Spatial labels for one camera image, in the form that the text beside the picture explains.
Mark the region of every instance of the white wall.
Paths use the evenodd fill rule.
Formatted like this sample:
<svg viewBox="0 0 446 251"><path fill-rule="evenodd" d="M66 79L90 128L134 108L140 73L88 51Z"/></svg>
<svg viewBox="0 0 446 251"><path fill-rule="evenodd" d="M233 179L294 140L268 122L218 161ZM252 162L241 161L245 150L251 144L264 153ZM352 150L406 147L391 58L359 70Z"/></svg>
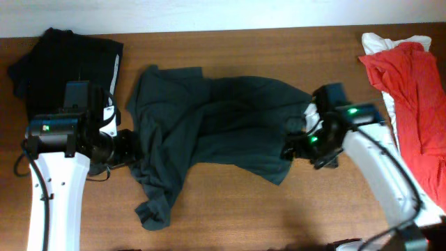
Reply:
<svg viewBox="0 0 446 251"><path fill-rule="evenodd" d="M446 0L0 0L0 37L445 21Z"/></svg>

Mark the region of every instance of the dark green t-shirt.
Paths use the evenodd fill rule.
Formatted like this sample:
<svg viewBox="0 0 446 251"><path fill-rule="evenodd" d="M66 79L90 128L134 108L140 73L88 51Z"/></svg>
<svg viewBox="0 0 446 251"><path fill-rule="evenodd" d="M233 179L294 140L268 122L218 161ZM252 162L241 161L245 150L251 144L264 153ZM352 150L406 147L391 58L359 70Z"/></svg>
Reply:
<svg viewBox="0 0 446 251"><path fill-rule="evenodd" d="M206 79L201 68L149 67L127 106L144 154L130 166L149 198L135 209L143 227L169 226L198 162L233 164L279 185L291 165L280 158L284 136L302 129L311 98L275 79Z"/></svg>

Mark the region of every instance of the crumpled fabric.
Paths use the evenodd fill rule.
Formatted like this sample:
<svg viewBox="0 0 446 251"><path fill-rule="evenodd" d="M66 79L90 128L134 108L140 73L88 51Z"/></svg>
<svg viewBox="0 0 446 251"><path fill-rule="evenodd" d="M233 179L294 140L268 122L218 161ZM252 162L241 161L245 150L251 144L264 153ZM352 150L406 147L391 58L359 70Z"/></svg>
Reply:
<svg viewBox="0 0 446 251"><path fill-rule="evenodd" d="M424 191L446 209L446 94L436 58L420 43L361 56L371 85L395 101L401 156Z"/></svg>
<svg viewBox="0 0 446 251"><path fill-rule="evenodd" d="M186 173L198 162L236 165L279 185L291 166L280 158L285 135L305 127L311 99L275 79L206 79L200 68L149 67L127 106L144 154L130 165L149 198L135 209L142 226L170 225Z"/></svg>

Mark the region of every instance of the cable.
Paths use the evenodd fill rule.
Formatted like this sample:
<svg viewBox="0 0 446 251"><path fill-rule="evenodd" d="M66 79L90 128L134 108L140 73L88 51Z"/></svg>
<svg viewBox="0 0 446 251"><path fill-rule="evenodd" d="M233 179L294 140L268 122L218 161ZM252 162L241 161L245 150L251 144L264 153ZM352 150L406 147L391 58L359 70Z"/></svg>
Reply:
<svg viewBox="0 0 446 251"><path fill-rule="evenodd" d="M20 154L20 156L19 156L19 157L17 158L17 160L15 161L15 163L14 163L14 168L13 168L14 175L16 175L16 176L19 177L19 178L28 177L29 174L30 174L30 172L27 172L27 173L24 173L24 174L19 173L19 164L20 164L20 162L22 161L23 157L24 157L24 154L23 154L23 153Z"/></svg>
<svg viewBox="0 0 446 251"><path fill-rule="evenodd" d="M313 131L315 131L315 129L318 127L318 124L321 121L322 121L322 119L319 118L319 120L316 122L316 125L314 125L309 131L307 131L307 132L305 132L304 134L301 134L301 135L291 135L291 136L288 136L286 138L286 140L287 141L294 141L294 140L297 140L297 139L302 139L303 137L308 137L310 134L313 133Z"/></svg>
<svg viewBox="0 0 446 251"><path fill-rule="evenodd" d="M43 197L40 200L43 200L43 202L45 203L45 226L43 229L43 246L42 246L42 250L43 251L47 251L48 250L48 240L49 240L49 196L48 196L48 189L47 186L45 185L45 180L43 179L42 173L40 173L39 168L36 165L36 162L34 161L34 159L29 155L28 150L25 147L26 144L26 139L24 139L22 141L22 143L20 144L20 146L22 147L23 150L23 155L26 156L26 158L29 161L29 164L31 164L31 167L33 168L34 173L37 176L37 179L39 180L39 184L40 184L40 188L42 189L42 193L43 193Z"/></svg>
<svg viewBox="0 0 446 251"><path fill-rule="evenodd" d="M363 130L359 129L356 125L352 125L352 127L353 127L354 130L358 131L361 135L366 137L370 142L375 144L383 153L385 153L390 158L390 160L398 168L398 170L401 173L401 175L404 177L404 179L409 184L410 189L413 191L413 194L415 195L415 200L417 202L417 205L415 206L415 213L412 215L412 217L408 218L407 220L403 221L402 223L400 223L399 225L397 225L395 227L391 227L391 228L389 228L389 229L387 229L387 230L385 230L385 231L383 231L383 232L381 232L379 234L376 234L375 236L373 236L370 239L368 239L367 241L365 241L358 249L358 251L362 251L368 245L370 245L374 241L380 239L381 237L383 237L383 236L385 236L385 235L387 235L387 234L389 234L389 233L391 233L393 231L397 231L400 227L408 224L409 222L413 222L414 219L420 214L421 207L422 207L422 200L421 200L420 194L418 193L417 188L415 187L415 184L412 182L410 177L404 171L403 167L398 162L398 160L396 160L395 157L388 151L388 149L385 148L384 146L382 146L381 144L379 144L375 139L373 139L370 135L368 135Z"/></svg>

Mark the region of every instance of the clothing pile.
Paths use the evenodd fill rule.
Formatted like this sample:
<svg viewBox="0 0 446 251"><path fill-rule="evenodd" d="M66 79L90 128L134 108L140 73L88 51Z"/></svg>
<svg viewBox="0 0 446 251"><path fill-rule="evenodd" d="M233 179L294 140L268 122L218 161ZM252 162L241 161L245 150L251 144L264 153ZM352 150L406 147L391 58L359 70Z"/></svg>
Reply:
<svg viewBox="0 0 446 251"><path fill-rule="evenodd" d="M383 92L404 161L422 188L446 210L446 95L431 39L391 41L362 36L371 85Z"/></svg>
<svg viewBox="0 0 446 251"><path fill-rule="evenodd" d="M122 43L50 28L30 53L8 68L8 75L14 95L25 98L31 120L63 107L69 81L88 80L113 94L122 57Z"/></svg>

